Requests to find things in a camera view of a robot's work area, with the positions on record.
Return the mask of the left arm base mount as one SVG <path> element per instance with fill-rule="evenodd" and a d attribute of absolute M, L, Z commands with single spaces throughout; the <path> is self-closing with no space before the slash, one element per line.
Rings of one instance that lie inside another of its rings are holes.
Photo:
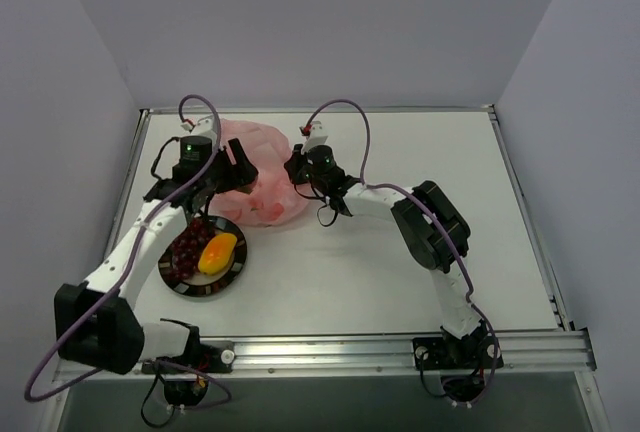
<path fill-rule="evenodd" d="M 199 410 L 226 405 L 233 395 L 228 386 L 214 377 L 232 371 L 233 346 L 197 344 L 179 357 L 146 361 L 141 372 L 157 377 L 168 405 Z"/>

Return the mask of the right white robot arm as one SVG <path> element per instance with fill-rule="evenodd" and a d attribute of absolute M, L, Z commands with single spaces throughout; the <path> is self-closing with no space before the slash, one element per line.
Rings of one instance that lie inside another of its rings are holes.
<path fill-rule="evenodd" d="M 335 216 L 374 217 L 394 223 L 411 257 L 432 274 L 441 309 L 443 346 L 433 352 L 442 368 L 501 368 L 502 351 L 486 315 L 472 300 L 474 287 L 464 258 L 470 227 L 433 181 L 403 189 L 393 184 L 365 185 L 344 172 L 332 149 L 294 146 L 284 168 L 292 184 L 311 187 Z"/>

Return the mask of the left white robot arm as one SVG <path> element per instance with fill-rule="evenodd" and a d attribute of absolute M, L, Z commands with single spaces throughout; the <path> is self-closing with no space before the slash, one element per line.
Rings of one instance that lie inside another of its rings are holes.
<path fill-rule="evenodd" d="M 144 195 L 129 231 L 80 284 L 62 285 L 54 297 L 60 358 L 120 375 L 137 364 L 166 359 L 194 369 L 205 347 L 199 330 L 173 319 L 142 323 L 135 305 L 147 277 L 207 200 L 252 185 L 258 170 L 237 138 L 226 145 L 209 135 L 179 140 L 172 174 Z"/>

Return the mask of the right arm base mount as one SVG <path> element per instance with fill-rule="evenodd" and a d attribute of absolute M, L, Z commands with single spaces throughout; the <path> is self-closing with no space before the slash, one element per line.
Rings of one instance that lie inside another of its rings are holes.
<path fill-rule="evenodd" d="M 424 391 L 434 399 L 447 399 L 453 407 L 472 408 L 488 392 L 496 371 L 504 366 L 497 339 L 416 337 L 412 340 L 414 365 Z"/>

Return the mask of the pink plastic bag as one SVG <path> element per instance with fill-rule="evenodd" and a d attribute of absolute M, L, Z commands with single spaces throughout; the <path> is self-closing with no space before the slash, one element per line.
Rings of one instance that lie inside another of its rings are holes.
<path fill-rule="evenodd" d="M 210 210 L 240 226 L 282 225 L 298 216 L 307 206 L 289 182 L 284 163 L 291 157 L 288 138 L 277 128 L 252 121 L 221 121 L 222 143 L 238 138 L 259 176 L 252 192 L 231 191 L 213 198 Z M 276 221 L 264 214 L 266 207 L 281 203 L 285 212 Z"/>

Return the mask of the orange yellow fake mango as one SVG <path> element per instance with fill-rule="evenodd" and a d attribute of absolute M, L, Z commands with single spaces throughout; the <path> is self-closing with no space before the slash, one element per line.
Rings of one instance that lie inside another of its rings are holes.
<path fill-rule="evenodd" d="M 215 235 L 203 249 L 197 269 L 204 275 L 216 275 L 220 273 L 231 259 L 237 237 L 232 233 Z"/>

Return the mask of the dark red fake grapes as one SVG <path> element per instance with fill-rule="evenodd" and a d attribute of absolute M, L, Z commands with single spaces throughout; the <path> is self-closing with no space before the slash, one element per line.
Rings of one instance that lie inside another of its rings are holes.
<path fill-rule="evenodd" d="M 171 244 L 171 268 L 181 279 L 188 279 L 198 271 L 201 254 L 213 237 L 212 224 L 196 218 Z"/>

